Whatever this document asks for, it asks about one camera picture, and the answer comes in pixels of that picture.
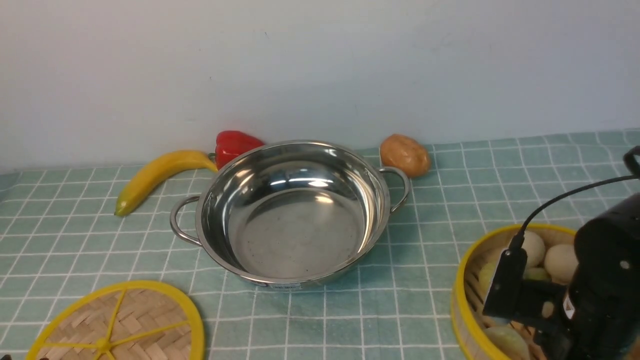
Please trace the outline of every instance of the pot handle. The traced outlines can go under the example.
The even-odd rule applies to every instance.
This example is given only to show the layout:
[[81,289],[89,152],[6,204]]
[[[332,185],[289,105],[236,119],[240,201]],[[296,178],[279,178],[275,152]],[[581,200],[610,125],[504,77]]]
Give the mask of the pot handle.
[[169,224],[171,224],[171,230],[173,233],[179,237],[181,240],[184,240],[190,244],[202,247],[200,240],[195,236],[191,236],[180,229],[178,226],[178,212],[182,209],[186,204],[191,204],[192,202],[196,202],[200,199],[200,196],[190,196],[185,199],[178,201],[176,205],[174,205],[173,209],[171,209],[171,214],[169,215]]
[[407,177],[407,175],[400,169],[396,168],[396,167],[381,167],[378,169],[379,172],[381,173],[389,173],[389,174],[395,174],[397,176],[400,177],[400,179],[402,179],[403,182],[403,194],[402,194],[402,199],[400,199],[400,201],[396,204],[393,205],[391,207],[391,214],[394,213],[395,210],[398,210],[399,208],[402,208],[402,206],[405,204],[407,197],[409,196],[409,192],[411,191],[411,181],[409,180],[409,178]]

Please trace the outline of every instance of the bamboo steamer lid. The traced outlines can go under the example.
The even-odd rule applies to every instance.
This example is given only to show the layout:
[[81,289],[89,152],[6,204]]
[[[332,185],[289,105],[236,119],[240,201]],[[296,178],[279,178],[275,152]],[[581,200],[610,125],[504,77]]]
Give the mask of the bamboo steamer lid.
[[115,284],[87,295],[39,335],[27,360],[202,359],[195,305],[155,281]]

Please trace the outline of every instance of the yellow rim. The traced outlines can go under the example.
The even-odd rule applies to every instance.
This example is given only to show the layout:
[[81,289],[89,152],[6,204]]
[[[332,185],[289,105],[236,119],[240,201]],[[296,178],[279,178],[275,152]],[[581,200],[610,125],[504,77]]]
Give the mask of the yellow rim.
[[[467,357],[467,359],[472,359],[471,354],[469,353],[469,349],[467,349],[467,344],[465,344],[460,336],[460,330],[456,325],[454,319],[454,307],[455,302],[458,302],[458,308],[460,310],[460,315],[462,317],[463,322],[467,325],[467,329],[469,330],[469,334],[477,341],[480,348],[483,352],[493,360],[510,360],[507,356],[505,356],[493,343],[489,340],[489,338],[484,335],[484,331],[478,326],[474,315],[469,308],[469,304],[467,302],[467,296],[465,295],[465,268],[467,267],[467,262],[471,257],[471,254],[475,251],[475,249],[480,246],[486,239],[491,238],[492,236],[502,233],[504,231],[512,231],[518,230],[522,225],[515,224],[509,225],[505,227],[501,227],[500,229],[496,229],[486,235],[484,235],[480,240],[476,241],[465,253],[465,257],[462,258],[460,265],[458,267],[458,273],[456,274],[456,282],[453,287],[453,298],[451,299],[451,320],[453,323],[453,331],[456,334],[456,338],[458,339],[458,343],[460,344],[460,349]],[[556,231],[562,231],[564,233],[575,236],[575,231],[568,229],[566,227],[557,226],[557,225],[549,225],[549,224],[529,224],[527,226],[528,229],[551,229]]]
[[[27,357],[26,360],[37,360],[36,356],[38,355],[38,352],[40,351],[41,348],[43,347],[49,347],[53,344],[48,344],[45,342],[46,339],[49,338],[49,336],[53,333],[53,331],[59,326],[59,324],[66,318],[68,318],[71,314],[73,314],[76,310],[78,310],[80,307],[86,305],[87,303],[102,297],[104,295],[107,295],[108,293],[113,293],[115,291],[121,291],[122,294],[120,296],[120,298],[118,299],[118,303],[116,305],[116,307],[113,310],[113,315],[111,315],[111,321],[109,323],[109,328],[107,330],[107,334],[106,334],[106,339],[109,339],[111,337],[111,331],[113,330],[113,324],[115,322],[115,318],[116,318],[116,314],[118,313],[118,310],[120,308],[120,303],[122,302],[122,299],[124,298],[124,293],[126,292],[126,290],[131,290],[131,289],[147,289],[147,290],[153,290],[156,291],[158,293],[162,293],[163,295],[166,295],[168,297],[170,297],[172,300],[176,301],[178,304],[180,304],[180,307],[182,308],[182,310],[184,311],[185,315],[187,316],[187,320],[184,322],[179,322],[176,324],[172,324],[166,327],[161,327],[158,329],[154,329],[152,331],[148,331],[148,332],[144,332],[141,334],[137,334],[135,336],[131,336],[130,338],[124,339],[124,340],[120,340],[117,341],[113,344],[111,344],[112,346],[116,346],[119,345],[121,343],[125,343],[128,341],[132,341],[132,340],[136,340],[139,338],[143,338],[145,336],[154,334],[156,332],[160,332],[160,331],[165,331],[167,329],[171,329],[173,327],[179,327],[179,326],[183,326],[183,325],[189,325],[191,327],[191,357],[190,360],[200,360],[203,358],[204,356],[204,326],[202,325],[202,319],[200,318],[200,313],[198,313],[198,309],[195,307],[195,305],[193,304],[193,302],[191,301],[191,299],[189,299],[189,297],[187,295],[185,295],[183,292],[181,292],[180,290],[178,290],[177,288],[174,288],[173,286],[167,285],[165,283],[162,282],[157,282],[157,281],[128,281],[128,282],[121,282],[118,284],[113,284],[111,286],[107,286],[106,288],[102,288],[100,290],[97,290],[83,298],[81,298],[80,300],[78,300],[77,302],[73,303],[71,306],[69,306],[68,308],[66,308],[62,313],[60,313],[60,315],[56,316],[56,318],[49,324],[47,325],[47,327],[44,329],[44,331],[42,331],[42,333],[40,333],[40,335],[38,336],[38,338],[36,339],[36,341],[34,342],[33,346],[31,347],[31,350],[29,350],[29,352],[27,353]],[[100,344],[99,342],[96,344],[75,344],[75,343],[57,343],[55,344],[56,346],[63,346],[63,347],[78,347],[78,348],[100,348],[101,346],[103,346],[103,344]],[[106,350],[106,351],[100,351],[98,354],[96,354],[96,359],[98,359],[100,356],[106,354],[110,359],[114,359],[113,355],[111,354],[110,351]]]

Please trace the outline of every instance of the banana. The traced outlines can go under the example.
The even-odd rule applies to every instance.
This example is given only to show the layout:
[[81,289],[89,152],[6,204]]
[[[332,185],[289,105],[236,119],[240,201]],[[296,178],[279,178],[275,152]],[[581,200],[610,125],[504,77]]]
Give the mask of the banana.
[[180,150],[166,153],[145,165],[122,189],[114,215],[124,217],[134,211],[160,183],[185,170],[218,168],[201,151]]

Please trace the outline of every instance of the pot label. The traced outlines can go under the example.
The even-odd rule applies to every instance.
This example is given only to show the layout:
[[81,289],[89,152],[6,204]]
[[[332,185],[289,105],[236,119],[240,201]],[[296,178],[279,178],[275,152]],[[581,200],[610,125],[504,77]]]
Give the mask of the pot label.
[[300,290],[302,286],[299,282],[292,282],[290,284],[269,284],[272,289],[278,290]]

